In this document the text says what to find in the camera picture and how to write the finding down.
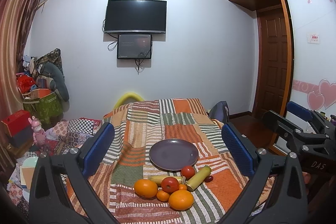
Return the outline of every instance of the pink toy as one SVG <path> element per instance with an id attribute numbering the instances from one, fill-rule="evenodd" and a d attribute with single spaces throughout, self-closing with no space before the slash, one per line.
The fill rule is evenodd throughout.
<path id="1" fill-rule="evenodd" d="M 34 143 L 41 147 L 44 145 L 46 139 L 46 133 L 41 126 L 41 121 L 33 116 L 33 119 L 28 118 L 28 122 L 31 124 L 31 128 L 33 129 Z"/>

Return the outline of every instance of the curtain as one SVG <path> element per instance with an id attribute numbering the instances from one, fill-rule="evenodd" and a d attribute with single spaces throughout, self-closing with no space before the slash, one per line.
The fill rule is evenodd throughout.
<path id="1" fill-rule="evenodd" d="M 23 108 L 16 73 L 40 0 L 0 0 L 0 119 Z M 7 139 L 0 124 L 0 142 Z"/>

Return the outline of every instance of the television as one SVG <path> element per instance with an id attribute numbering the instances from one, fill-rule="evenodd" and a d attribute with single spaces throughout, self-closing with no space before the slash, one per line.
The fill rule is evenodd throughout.
<path id="1" fill-rule="evenodd" d="M 151 34 L 118 35 L 117 59 L 151 59 Z"/>
<path id="2" fill-rule="evenodd" d="M 167 2 L 164 0 L 109 0 L 105 33 L 166 33 Z"/>

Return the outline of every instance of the door frame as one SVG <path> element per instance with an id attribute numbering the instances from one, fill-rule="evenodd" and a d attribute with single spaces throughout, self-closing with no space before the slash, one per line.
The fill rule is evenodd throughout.
<path id="1" fill-rule="evenodd" d="M 256 87 L 256 93 L 254 98 L 254 104 L 253 104 L 253 110 L 252 115 L 255 116 L 256 114 L 256 107 L 258 102 L 258 90 L 260 87 L 260 77 L 261 77 L 261 65 L 262 65 L 262 41 L 261 41 L 261 24 L 260 24 L 260 16 L 259 13 L 265 12 L 267 10 L 273 10 L 277 8 L 283 9 L 283 14 L 285 16 L 285 25 L 286 25 L 286 34 L 287 34 L 287 74 L 286 74 L 286 85 L 285 85 L 285 91 L 283 94 L 283 100 L 280 110 L 280 115 L 285 116 L 286 115 L 286 105 L 289 101 L 290 95 L 291 95 L 291 86 L 293 82 L 293 71 L 294 71 L 294 39 L 293 39 L 293 30 L 292 30 L 292 23 L 289 18 L 289 9 L 287 5 L 286 0 L 281 0 L 281 5 L 276 5 L 272 7 L 268 7 L 265 9 L 257 10 L 257 21 L 258 21 L 258 36 L 259 36 L 259 60 L 258 60 L 258 78 L 257 78 L 257 87 Z M 273 134 L 271 142 L 268 145 L 268 149 L 272 150 L 274 153 L 278 155 L 284 155 L 284 153 L 279 150 L 274 144 L 276 143 L 278 139 L 278 135 L 276 133 Z"/>

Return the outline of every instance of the small orange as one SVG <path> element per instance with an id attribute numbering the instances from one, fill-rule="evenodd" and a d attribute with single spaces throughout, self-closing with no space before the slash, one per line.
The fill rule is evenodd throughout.
<path id="1" fill-rule="evenodd" d="M 180 184 L 179 190 L 187 190 L 187 186 L 185 184 Z"/>
<path id="2" fill-rule="evenodd" d="M 171 208 L 183 211 L 193 205 L 194 197 L 187 190 L 177 190 L 170 195 L 168 202 Z"/>
<path id="3" fill-rule="evenodd" d="M 163 190 L 158 191 L 158 193 L 156 194 L 156 198 L 162 202 L 168 201 L 169 197 L 170 197 L 170 194 L 166 193 Z"/>
<path id="4" fill-rule="evenodd" d="M 134 183 L 134 191 L 143 198 L 153 198 L 158 192 L 158 186 L 148 179 L 139 179 Z"/>

